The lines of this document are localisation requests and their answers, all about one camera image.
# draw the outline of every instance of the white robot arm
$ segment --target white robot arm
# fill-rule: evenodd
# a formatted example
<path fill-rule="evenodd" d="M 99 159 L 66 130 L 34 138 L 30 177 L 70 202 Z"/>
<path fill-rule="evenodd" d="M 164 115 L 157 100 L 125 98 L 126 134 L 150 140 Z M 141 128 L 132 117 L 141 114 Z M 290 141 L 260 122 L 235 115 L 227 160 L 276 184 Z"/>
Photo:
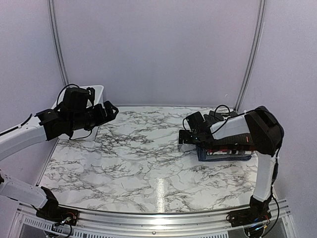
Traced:
<path fill-rule="evenodd" d="M 87 108 L 90 100 L 92 106 Z M 67 88 L 63 101 L 54 109 L 47 109 L 30 117 L 22 124 L 0 133 L 0 161 L 28 147 L 49 141 L 62 134 L 72 136 L 78 129 L 92 130 L 113 119 L 118 109 L 109 101 L 93 104 L 94 89 Z M 62 222 L 67 214 L 77 214 L 73 209 L 58 206 L 52 192 L 45 187 L 37 187 L 22 182 L 0 170 L 0 195 L 32 205 L 37 216 Z"/>
<path fill-rule="evenodd" d="M 272 185 L 278 170 L 278 152 L 282 146 L 284 130 L 275 116 L 264 106 L 249 112 L 227 117 L 211 126 L 200 112 L 189 115 L 186 120 L 191 131 L 179 131 L 180 144 L 210 146 L 226 137 L 249 133 L 253 147 L 258 152 L 259 165 L 256 187 L 250 199 L 250 208 L 230 212 L 228 221 L 233 227 L 247 225 L 255 220 L 271 218 L 268 204 L 272 199 Z"/>

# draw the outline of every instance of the light purple wall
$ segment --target light purple wall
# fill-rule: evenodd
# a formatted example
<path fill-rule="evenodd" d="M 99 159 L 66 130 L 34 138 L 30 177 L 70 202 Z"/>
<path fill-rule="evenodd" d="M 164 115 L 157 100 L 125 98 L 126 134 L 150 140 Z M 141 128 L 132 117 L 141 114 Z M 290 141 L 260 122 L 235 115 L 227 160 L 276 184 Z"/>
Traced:
<path fill-rule="evenodd" d="M 63 0 L 56 15 L 71 82 L 116 105 L 234 106 L 258 0 Z"/>
<path fill-rule="evenodd" d="M 268 1 L 265 27 L 242 109 L 265 105 L 285 130 L 276 190 L 300 237 L 316 237 L 317 1 Z"/>
<path fill-rule="evenodd" d="M 62 88 L 43 0 L 0 1 L 0 131 L 51 107 Z M 0 162 L 12 176 L 34 183 L 53 142 Z M 0 197 L 0 237 L 7 237 L 16 202 Z"/>

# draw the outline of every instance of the folded cloth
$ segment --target folded cloth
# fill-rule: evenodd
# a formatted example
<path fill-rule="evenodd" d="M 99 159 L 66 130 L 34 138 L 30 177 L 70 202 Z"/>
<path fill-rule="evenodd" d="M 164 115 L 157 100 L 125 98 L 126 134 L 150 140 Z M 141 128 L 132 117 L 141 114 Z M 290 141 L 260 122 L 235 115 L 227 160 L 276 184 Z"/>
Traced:
<path fill-rule="evenodd" d="M 212 151 L 196 145 L 198 161 L 248 161 L 252 151 L 219 150 Z"/>

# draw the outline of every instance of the metal rail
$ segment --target metal rail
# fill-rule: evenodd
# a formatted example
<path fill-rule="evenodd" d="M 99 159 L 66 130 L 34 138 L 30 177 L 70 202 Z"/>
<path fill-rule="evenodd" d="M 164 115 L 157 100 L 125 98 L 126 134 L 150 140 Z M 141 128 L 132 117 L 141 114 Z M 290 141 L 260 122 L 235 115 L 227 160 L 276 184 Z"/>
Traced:
<path fill-rule="evenodd" d="M 280 217 L 290 215 L 286 200 L 279 200 Z M 78 222 L 73 227 L 71 237 L 82 238 L 135 238 L 135 237 L 186 237 L 208 238 L 219 235 L 226 238 L 232 228 L 226 217 L 229 211 L 247 208 L 248 205 L 194 213 L 171 213 L 171 214 L 134 214 L 116 213 L 105 211 L 93 211 L 78 209 Z M 275 202 L 270 204 L 272 220 L 276 219 L 277 206 Z M 16 212 L 10 238 L 21 232 L 21 226 L 27 224 L 38 229 L 52 232 L 53 222 L 35 216 L 36 211 L 29 205 L 20 204 Z M 61 227 L 54 234 L 69 233 L 69 227 Z"/>
<path fill-rule="evenodd" d="M 243 102 L 243 99 L 244 99 L 244 96 L 246 94 L 247 87 L 248 87 L 248 84 L 249 84 L 249 81 L 250 81 L 250 78 L 251 78 L 251 73 L 252 73 L 254 61 L 255 61 L 255 58 L 256 58 L 256 54 L 257 54 L 257 51 L 258 51 L 258 48 L 259 48 L 260 39 L 261 39 L 261 35 L 262 35 L 265 7 L 266 7 L 266 0 L 260 0 L 259 11 L 258 11 L 258 19 L 257 19 L 255 33 L 254 33 L 252 48 L 251 48 L 251 52 L 250 52 L 250 56 L 249 56 L 249 60 L 248 60 L 247 68 L 246 68 L 246 72 L 244 74 L 242 86 L 241 86 L 241 89 L 240 89 L 240 92 L 239 92 L 239 95 L 238 95 L 238 98 L 237 98 L 236 105 L 234 107 L 235 111 L 240 111 L 240 109 L 241 109 L 241 105 L 242 105 L 242 102 Z"/>
<path fill-rule="evenodd" d="M 63 81 L 64 86 L 66 86 L 69 84 L 69 80 L 68 80 L 68 75 L 66 72 L 63 54 L 62 54 L 60 41 L 59 41 L 54 0 L 48 0 L 48 6 L 49 6 L 49 17 L 50 17 L 50 24 L 52 29 L 53 43 L 54 43 L 54 48 L 55 48 L 56 57 L 57 57 L 57 63 L 58 63 L 61 79 Z"/>

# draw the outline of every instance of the marble table surface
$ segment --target marble table surface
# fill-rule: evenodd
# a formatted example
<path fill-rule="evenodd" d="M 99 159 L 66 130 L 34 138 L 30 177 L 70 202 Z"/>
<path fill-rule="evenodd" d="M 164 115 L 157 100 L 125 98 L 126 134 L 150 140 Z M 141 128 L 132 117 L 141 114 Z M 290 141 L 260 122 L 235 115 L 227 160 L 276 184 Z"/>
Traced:
<path fill-rule="evenodd" d="M 60 140 L 40 186 L 60 204 L 137 213 L 192 212 L 249 203 L 257 157 L 199 162 L 194 145 L 178 145 L 182 120 L 211 108 L 120 107 L 95 141 Z"/>

